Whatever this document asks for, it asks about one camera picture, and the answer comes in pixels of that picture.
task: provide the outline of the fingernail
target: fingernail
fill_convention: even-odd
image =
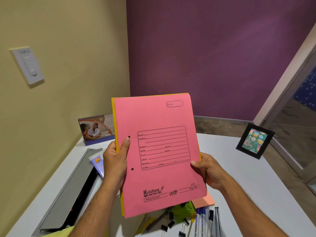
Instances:
[[[129,136],[124,139],[125,143],[129,143],[129,141],[130,141],[130,137]]]

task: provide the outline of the light switch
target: light switch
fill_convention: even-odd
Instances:
[[[26,65],[26,68],[31,76],[36,75],[36,63],[32,58],[27,55],[27,56],[22,56],[22,60],[24,64]]]
[[[30,47],[11,49],[11,51],[29,85],[44,79],[39,63]]]

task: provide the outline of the hand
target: hand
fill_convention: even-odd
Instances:
[[[206,183],[216,190],[223,190],[224,182],[230,178],[230,175],[219,165],[219,163],[209,154],[201,152],[202,161],[191,161],[191,165],[205,169]]]
[[[119,153],[116,152],[115,141],[112,141],[103,153],[103,183],[114,185],[116,193],[124,182],[124,175],[127,168],[126,155],[129,147],[130,139],[129,137],[126,137],[121,145]]]

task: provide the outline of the forearm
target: forearm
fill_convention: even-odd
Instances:
[[[104,237],[116,194],[111,183],[103,182],[69,237]]]
[[[255,205],[232,177],[225,180],[221,193],[243,237],[288,237]]]

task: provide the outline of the purple wall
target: purple wall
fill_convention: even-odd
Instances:
[[[316,0],[126,0],[131,96],[188,92],[253,120],[316,21]]]

